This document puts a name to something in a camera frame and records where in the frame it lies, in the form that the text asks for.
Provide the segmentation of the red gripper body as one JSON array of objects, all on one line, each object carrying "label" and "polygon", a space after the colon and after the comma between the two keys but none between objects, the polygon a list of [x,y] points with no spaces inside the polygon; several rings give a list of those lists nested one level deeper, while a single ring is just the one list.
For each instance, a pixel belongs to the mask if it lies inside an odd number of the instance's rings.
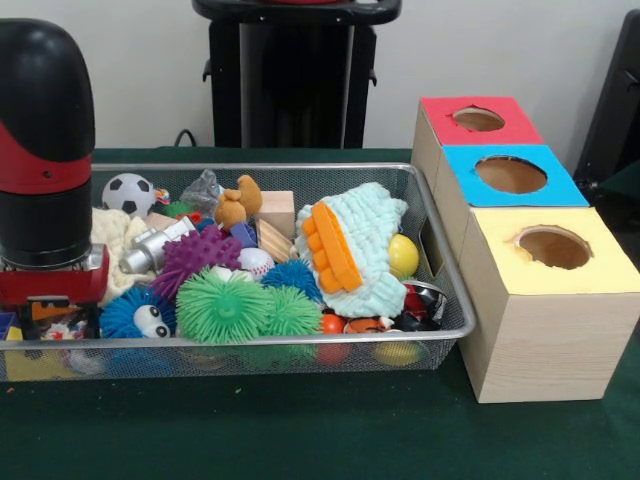
[{"label": "red gripper body", "polygon": [[93,244],[79,262],[61,269],[27,270],[1,259],[1,304],[62,300],[76,305],[99,303],[107,289],[109,264],[104,244]]}]

